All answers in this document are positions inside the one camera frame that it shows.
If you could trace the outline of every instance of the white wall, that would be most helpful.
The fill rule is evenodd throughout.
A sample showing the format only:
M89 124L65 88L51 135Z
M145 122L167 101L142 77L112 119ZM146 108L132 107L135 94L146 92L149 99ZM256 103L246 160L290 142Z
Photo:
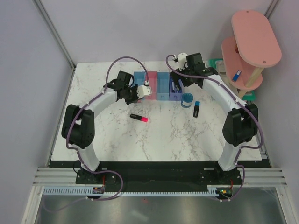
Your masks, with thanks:
M299 1L282 0L270 23L282 51L257 89L259 118L271 162L281 167L299 211Z
M231 16L265 13L271 0L42 0L73 60L111 62L120 56L163 61L170 54L222 57Z
M0 223L21 222L71 69L31 0L0 2Z

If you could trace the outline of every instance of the white marble tabletop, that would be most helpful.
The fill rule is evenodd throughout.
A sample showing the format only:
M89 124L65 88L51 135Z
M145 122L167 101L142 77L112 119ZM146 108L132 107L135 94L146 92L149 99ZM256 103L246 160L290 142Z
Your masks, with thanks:
M111 63L78 63L67 104L82 106L105 84ZM169 71L165 62L144 62L148 71ZM109 81L123 70L142 71L135 62L116 63ZM93 146L100 161L216 161L225 140L222 127L226 115L210 95L196 85L184 89L200 101L199 116L193 105L184 109L179 101L143 100L126 105L124 100L110 105L95 119ZM147 123L132 119L131 113L149 118ZM248 145L256 146L255 137ZM75 151L65 147L61 127L55 143L53 161L77 160ZM259 161L259 150L244 149L240 160Z

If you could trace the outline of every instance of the wooden post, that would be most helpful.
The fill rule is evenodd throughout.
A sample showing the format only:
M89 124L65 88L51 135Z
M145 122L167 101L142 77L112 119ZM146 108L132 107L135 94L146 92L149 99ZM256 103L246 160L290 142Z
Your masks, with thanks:
M238 97L239 97L240 99L242 99L246 92L247 92L247 90L240 90L240 91L239 91L239 94L238 94Z
M252 84L257 80L257 78L261 75L261 72L264 68L256 67L251 74L250 78L248 79L247 83L245 84L246 87L251 87Z

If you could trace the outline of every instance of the blue eraser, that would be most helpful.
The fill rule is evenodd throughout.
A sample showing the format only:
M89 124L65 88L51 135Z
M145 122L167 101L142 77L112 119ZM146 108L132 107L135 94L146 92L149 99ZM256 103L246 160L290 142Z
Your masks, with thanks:
M233 82L236 82L236 81L238 80L240 74L241 74L241 71L238 70L237 73L234 75L232 81L233 81Z

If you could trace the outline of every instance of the floor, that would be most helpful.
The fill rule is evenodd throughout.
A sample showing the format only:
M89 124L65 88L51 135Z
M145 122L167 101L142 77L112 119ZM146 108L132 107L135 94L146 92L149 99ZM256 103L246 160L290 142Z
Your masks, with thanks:
M79 196L43 196L56 210ZM36 224L286 224L275 189L243 188L231 202L208 197L122 196L111 201L81 201L57 212L41 210Z
M111 63L78 63L67 104L83 105L98 94L105 84ZM145 62L151 71L168 71L165 62ZM108 81L120 70L142 71L135 62L116 63ZM124 100L112 104L95 119L93 146L102 161L216 161L225 140L222 127L226 114L210 95L196 85L184 89L200 101L198 118L193 117L193 105L184 109L180 102L143 100L127 106ZM131 113L149 118L143 123L129 117ZM253 138L248 145L256 146ZM65 147L61 128L56 139L53 161L74 161L78 157ZM242 161L259 161L259 150L245 149Z

